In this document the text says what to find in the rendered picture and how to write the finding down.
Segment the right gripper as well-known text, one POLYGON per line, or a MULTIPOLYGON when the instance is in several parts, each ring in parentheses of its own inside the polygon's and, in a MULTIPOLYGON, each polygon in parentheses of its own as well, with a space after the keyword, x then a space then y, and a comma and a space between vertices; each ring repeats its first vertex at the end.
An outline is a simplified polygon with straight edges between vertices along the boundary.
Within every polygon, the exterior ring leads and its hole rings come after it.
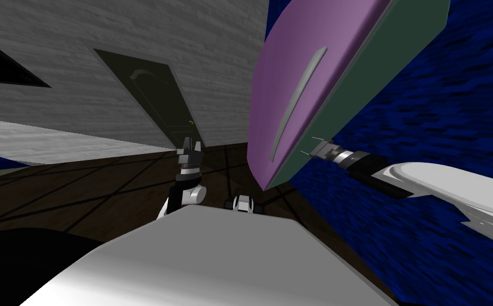
POLYGON ((311 138, 319 140, 321 141, 321 143, 318 144, 311 153, 300 150, 302 154, 305 154, 308 157, 316 157, 324 160, 333 161, 341 153, 340 145, 334 144, 333 140, 326 140, 319 137, 311 138))

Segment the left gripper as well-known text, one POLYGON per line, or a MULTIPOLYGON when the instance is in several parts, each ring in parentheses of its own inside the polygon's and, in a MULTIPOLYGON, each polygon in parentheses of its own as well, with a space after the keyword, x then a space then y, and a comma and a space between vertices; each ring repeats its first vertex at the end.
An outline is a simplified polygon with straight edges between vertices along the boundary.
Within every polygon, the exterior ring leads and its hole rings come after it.
POLYGON ((189 167, 199 167, 202 162, 202 150, 201 141, 197 141, 193 148, 190 148, 190 137, 185 137, 183 142, 183 149, 178 149, 176 151, 178 156, 178 163, 183 168, 189 167))

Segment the dark olive room door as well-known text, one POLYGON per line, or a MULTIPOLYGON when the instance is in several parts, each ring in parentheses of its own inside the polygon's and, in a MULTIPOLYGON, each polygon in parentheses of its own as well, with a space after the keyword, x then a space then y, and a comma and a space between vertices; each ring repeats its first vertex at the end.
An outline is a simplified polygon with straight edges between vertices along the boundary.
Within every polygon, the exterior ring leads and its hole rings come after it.
POLYGON ((176 148, 185 138, 204 146, 195 119, 168 64, 95 49, 105 65, 176 148))

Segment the green cabinet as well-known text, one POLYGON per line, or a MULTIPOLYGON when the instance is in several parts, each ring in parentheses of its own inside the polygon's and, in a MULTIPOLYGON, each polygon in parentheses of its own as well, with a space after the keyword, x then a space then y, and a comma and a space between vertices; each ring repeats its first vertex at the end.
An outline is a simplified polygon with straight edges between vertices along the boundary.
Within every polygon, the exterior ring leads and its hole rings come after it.
POLYGON ((288 181, 444 29, 450 0, 390 0, 354 59, 303 127, 269 187, 288 181))

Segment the purple cabinet door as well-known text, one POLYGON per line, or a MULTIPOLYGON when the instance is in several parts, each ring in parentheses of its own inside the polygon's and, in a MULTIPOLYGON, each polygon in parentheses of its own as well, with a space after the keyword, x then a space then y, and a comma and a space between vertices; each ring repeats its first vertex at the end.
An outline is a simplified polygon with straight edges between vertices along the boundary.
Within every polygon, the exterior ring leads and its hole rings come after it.
POLYGON ((272 27, 251 87, 247 160, 261 189, 278 171, 299 131, 346 70, 390 0, 291 0, 272 27), (327 46, 303 91, 276 150, 279 123, 313 54, 327 46))

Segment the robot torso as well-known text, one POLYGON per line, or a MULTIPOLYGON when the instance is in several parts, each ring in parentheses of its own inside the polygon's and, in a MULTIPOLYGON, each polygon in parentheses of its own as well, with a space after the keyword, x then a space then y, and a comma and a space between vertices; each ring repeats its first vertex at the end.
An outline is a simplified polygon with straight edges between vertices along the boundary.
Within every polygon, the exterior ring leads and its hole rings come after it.
POLYGON ((20 306, 397 306, 298 222, 188 205, 93 249, 20 306))

